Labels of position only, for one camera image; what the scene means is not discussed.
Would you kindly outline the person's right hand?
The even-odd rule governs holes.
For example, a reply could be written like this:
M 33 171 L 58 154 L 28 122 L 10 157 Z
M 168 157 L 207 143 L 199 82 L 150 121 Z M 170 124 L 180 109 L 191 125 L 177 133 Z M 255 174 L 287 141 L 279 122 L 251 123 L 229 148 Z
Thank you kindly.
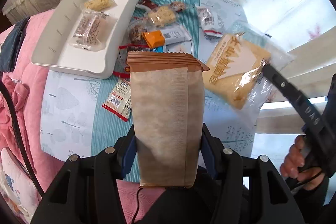
M 280 173 L 283 177 L 296 178 L 299 182 L 309 180 L 316 174 L 319 174 L 314 180 L 307 182 L 303 188 L 305 190 L 313 190 L 319 186 L 325 177 L 325 174 L 321 172 L 320 168 L 311 168 L 302 172 L 299 172 L 298 168 L 303 167 L 305 159 L 301 154 L 301 151 L 305 147 L 305 138 L 303 135 L 299 135 L 295 138 L 294 143 L 289 149 L 289 153 L 285 156 L 284 162 L 280 166 Z

